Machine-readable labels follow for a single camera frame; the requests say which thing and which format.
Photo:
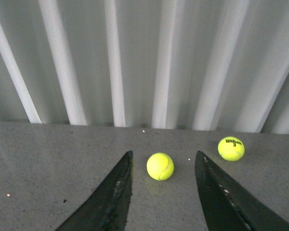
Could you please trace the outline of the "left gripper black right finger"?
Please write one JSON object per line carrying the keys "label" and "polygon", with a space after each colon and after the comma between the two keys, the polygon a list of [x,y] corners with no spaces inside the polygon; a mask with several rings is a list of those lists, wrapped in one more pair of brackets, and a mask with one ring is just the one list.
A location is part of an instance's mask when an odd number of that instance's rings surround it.
{"label": "left gripper black right finger", "polygon": [[195,176],[210,231],[289,231],[289,222],[265,206],[202,151]]}

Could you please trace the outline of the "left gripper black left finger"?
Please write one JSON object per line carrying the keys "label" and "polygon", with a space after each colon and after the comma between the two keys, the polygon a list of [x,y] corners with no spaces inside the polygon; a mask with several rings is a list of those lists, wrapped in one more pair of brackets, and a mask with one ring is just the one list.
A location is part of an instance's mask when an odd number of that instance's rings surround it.
{"label": "left gripper black left finger", "polygon": [[127,151],[58,231],[123,231],[132,196],[133,152]]}

